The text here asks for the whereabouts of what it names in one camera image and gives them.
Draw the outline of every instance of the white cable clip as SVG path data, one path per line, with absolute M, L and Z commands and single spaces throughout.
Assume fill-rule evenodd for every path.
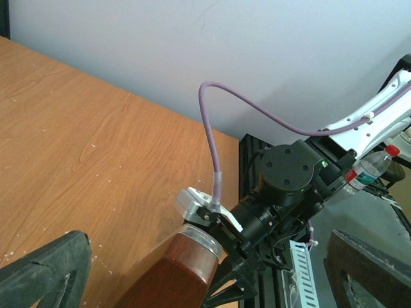
M 365 117 L 368 117 L 368 123 L 372 122 L 372 119 L 374 119 L 374 112 L 368 112 L 365 114 Z
M 310 242 L 310 243 L 313 243 L 313 246 L 314 246 L 314 247 L 316 247 L 316 246 L 319 245 L 319 242 L 318 242 L 318 241 L 314 241 L 313 239 L 310 239 L 309 242 Z

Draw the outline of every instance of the brown bottle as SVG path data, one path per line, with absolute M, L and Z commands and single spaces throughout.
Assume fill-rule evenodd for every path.
M 183 225 L 136 264 L 132 287 L 116 307 L 198 308 L 217 269 L 221 245 L 192 225 Z

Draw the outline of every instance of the white perforated bracket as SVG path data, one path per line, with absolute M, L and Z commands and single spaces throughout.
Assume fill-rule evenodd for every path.
M 310 253 L 307 246 L 290 241 L 290 251 L 293 261 L 293 280 L 295 281 L 295 290 L 299 295 L 301 308 L 319 308 Z

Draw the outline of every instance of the wooden tabletop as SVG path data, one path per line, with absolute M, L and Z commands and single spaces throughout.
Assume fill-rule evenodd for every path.
M 211 192 L 200 123 L 3 38 L 0 122 L 0 267 L 86 232 L 97 258 L 84 307 L 110 307 L 127 270 L 181 226 L 180 189 Z M 238 141 L 214 137 L 230 209 Z

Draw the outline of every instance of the bottle label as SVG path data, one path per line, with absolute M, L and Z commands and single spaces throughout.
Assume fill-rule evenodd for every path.
M 361 164 L 354 166 L 350 171 L 345 175 L 345 179 L 355 189 L 359 191 L 362 190 L 365 186 L 372 183 L 377 176 L 374 176 L 367 172 Z

